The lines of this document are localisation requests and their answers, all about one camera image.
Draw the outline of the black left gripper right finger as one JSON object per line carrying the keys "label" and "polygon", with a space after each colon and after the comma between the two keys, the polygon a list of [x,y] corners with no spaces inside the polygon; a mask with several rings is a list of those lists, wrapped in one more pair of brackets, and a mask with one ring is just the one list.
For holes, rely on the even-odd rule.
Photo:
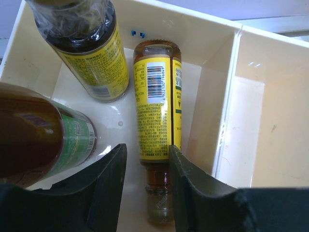
{"label": "black left gripper right finger", "polygon": [[174,145],[169,164],[178,232],[307,232],[308,188],[234,188]]}

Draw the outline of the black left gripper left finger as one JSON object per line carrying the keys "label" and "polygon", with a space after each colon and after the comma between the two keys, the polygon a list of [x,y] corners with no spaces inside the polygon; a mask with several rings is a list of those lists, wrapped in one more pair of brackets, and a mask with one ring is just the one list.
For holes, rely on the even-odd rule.
{"label": "black left gripper left finger", "polygon": [[107,155],[48,190],[0,186],[2,232],[114,232],[126,173],[127,147]]}

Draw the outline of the green-label sauce bottle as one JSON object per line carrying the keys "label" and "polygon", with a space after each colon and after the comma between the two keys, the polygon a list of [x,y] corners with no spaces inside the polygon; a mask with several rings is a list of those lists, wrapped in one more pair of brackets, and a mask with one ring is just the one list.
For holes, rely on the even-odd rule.
{"label": "green-label sauce bottle", "polygon": [[33,90],[0,85],[0,182],[27,188],[91,157],[97,132],[83,113]]}

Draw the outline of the yellow-label bottle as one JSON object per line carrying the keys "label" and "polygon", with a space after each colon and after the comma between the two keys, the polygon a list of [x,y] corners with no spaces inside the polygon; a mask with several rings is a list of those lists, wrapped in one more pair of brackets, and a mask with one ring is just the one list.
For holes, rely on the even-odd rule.
{"label": "yellow-label bottle", "polygon": [[151,223],[174,220],[169,146],[182,144],[182,58],[166,40],[148,40],[134,50],[134,85],[140,163],[146,169]]}
{"label": "yellow-label bottle", "polygon": [[110,0],[29,0],[37,29],[88,94],[121,98],[130,77]]}

